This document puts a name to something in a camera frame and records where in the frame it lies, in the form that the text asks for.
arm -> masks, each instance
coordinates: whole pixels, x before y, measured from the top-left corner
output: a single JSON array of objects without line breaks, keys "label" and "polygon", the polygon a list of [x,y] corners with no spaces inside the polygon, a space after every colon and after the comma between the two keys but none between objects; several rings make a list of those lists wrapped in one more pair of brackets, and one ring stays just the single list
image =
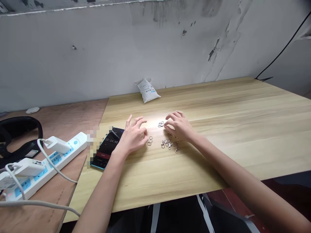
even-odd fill
[{"label": "arm", "polygon": [[147,129],[140,128],[147,121],[141,116],[134,119],[130,125],[131,118],[132,115],[126,121],[120,142],[112,152],[99,182],[75,225],[73,233],[106,232],[124,161],[129,153],[144,146],[148,140]]},{"label": "arm", "polygon": [[279,195],[217,149],[191,127],[180,111],[169,114],[164,127],[172,135],[194,145],[240,199],[268,227],[276,232],[311,232],[311,223]]}]

small white bag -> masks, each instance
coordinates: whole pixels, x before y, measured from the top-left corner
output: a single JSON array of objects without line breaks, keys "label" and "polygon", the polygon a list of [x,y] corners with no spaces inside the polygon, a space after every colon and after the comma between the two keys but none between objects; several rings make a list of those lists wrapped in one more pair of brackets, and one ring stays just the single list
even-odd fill
[{"label": "small white bag", "polygon": [[151,83],[148,82],[145,78],[137,86],[140,89],[140,93],[143,96],[144,103],[147,103],[150,100],[161,97],[155,91]]}]

plywood desk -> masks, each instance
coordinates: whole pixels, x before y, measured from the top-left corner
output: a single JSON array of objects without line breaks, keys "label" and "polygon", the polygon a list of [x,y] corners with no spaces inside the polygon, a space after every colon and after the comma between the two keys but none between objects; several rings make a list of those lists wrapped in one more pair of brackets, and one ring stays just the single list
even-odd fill
[{"label": "plywood desk", "polygon": [[[11,117],[31,116],[38,119],[43,128],[43,137],[56,136],[69,141],[79,132],[87,133],[89,129],[98,126],[106,107],[107,99],[80,102],[67,105],[44,107],[37,113],[28,115],[25,111],[11,112],[0,118],[4,120]],[[14,151],[25,142],[37,139],[38,132],[32,131],[22,138],[9,144],[8,150]],[[62,172],[73,180],[78,180],[87,150],[82,151]],[[42,153],[34,159],[43,160]],[[47,201],[59,205],[68,205],[75,189],[75,184],[56,174],[30,199]],[[59,231],[64,219],[64,211],[40,206],[7,207],[0,209],[0,232],[27,233],[44,232],[56,233]]]},{"label": "plywood desk", "polygon": [[[192,126],[260,180],[311,170],[311,101],[252,78],[158,90],[162,98],[143,104],[140,93],[110,97],[93,151],[109,127],[124,128],[130,114],[144,116],[152,146],[130,154],[113,212],[227,186],[190,144],[179,153],[161,148],[168,113],[181,110]],[[102,171],[85,163],[70,206],[81,212]],[[76,220],[70,212],[65,222]]]}]

smartphone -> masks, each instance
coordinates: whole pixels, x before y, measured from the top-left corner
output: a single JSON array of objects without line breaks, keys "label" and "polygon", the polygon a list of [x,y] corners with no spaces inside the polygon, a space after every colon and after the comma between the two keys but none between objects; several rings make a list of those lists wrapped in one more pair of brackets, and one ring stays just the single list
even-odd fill
[{"label": "smartphone", "polygon": [[113,127],[112,130],[107,134],[103,142],[101,143],[99,149],[96,152],[96,155],[91,161],[91,166],[105,169],[108,161],[110,159],[111,153],[116,148],[117,144],[120,141],[120,138],[124,132],[124,129],[119,129]]}]

finger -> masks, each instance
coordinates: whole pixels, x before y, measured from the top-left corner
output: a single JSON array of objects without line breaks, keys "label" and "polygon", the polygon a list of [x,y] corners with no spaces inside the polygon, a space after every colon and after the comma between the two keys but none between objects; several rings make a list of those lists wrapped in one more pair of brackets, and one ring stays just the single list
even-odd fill
[{"label": "finger", "polygon": [[145,136],[148,135],[147,129],[146,128],[141,128],[140,132],[143,133]]},{"label": "finger", "polygon": [[126,123],[125,123],[125,128],[128,128],[130,126],[130,122],[132,119],[132,114],[130,115],[130,117],[127,119]]},{"label": "finger", "polygon": [[176,130],[168,127],[168,126],[164,126],[164,128],[166,129],[167,132],[169,132],[171,135],[176,135]]},{"label": "finger", "polygon": [[167,121],[167,122],[164,123],[164,126],[166,126],[166,125],[175,126],[176,124],[175,124],[174,121]]},{"label": "finger", "polygon": [[170,118],[172,118],[172,120],[176,120],[177,119],[177,117],[174,114],[172,114],[172,113],[168,114],[165,119],[168,120]]},{"label": "finger", "polygon": [[148,141],[148,139],[149,139],[148,136],[145,134],[145,135],[144,135],[144,138],[140,141],[141,145],[146,144],[147,141]]},{"label": "finger", "polygon": [[146,123],[146,122],[147,122],[147,120],[145,120],[145,119],[140,119],[139,121],[137,121],[135,127],[140,128],[140,127],[142,126],[142,124],[143,124],[143,123]]},{"label": "finger", "polygon": [[176,112],[178,112],[181,115],[182,118],[186,118],[182,111],[176,111]]},{"label": "finger", "polygon": [[143,116],[140,116],[140,117],[135,118],[135,119],[133,120],[133,123],[131,124],[131,126],[136,125],[137,121],[139,121],[139,120],[142,119],[142,118],[143,118]]},{"label": "finger", "polygon": [[181,115],[177,111],[173,112],[173,114],[177,116],[178,118],[181,118]]}]

